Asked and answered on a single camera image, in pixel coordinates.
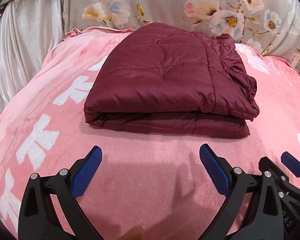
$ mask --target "folded jacket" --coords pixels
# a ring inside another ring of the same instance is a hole
[[[101,128],[243,138],[259,114],[256,91],[228,34],[153,23],[110,53],[84,112]]]

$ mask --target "bed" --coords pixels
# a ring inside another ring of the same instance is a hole
[[[300,160],[300,75],[286,60],[261,56],[245,44],[236,44],[236,51],[257,80],[260,107],[260,115],[247,121],[247,138],[128,133],[86,124],[83,104],[105,58],[132,32],[99,26],[66,33],[0,114],[0,234],[5,239],[17,237],[29,175],[55,174],[94,145],[102,148],[104,159],[78,202],[105,239],[136,224],[143,224],[146,239],[197,239],[224,200],[199,160],[203,143],[249,173],[258,173],[263,156],[279,163],[288,151]],[[292,182],[300,187],[298,179]],[[57,204],[56,209],[71,232]]]

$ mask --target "white satin curtain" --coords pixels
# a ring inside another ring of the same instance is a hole
[[[15,0],[0,23],[0,95],[6,105],[63,39],[60,0]]]

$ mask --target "metal pin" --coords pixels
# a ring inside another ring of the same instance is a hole
[[[67,169],[62,169],[61,171],[59,171],[59,174],[61,176],[67,175],[68,174],[68,170]]]
[[[38,177],[38,173],[32,173],[30,178],[31,179],[36,179]]]
[[[266,176],[267,178],[270,178],[270,177],[271,177],[271,172],[265,171],[265,176]]]
[[[241,174],[242,173],[242,170],[239,167],[235,167],[233,169],[233,171],[234,171],[235,174]]]

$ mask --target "pink flower print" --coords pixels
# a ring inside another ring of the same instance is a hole
[[[219,0],[188,0],[184,4],[184,12],[189,18],[209,20],[219,11]]]

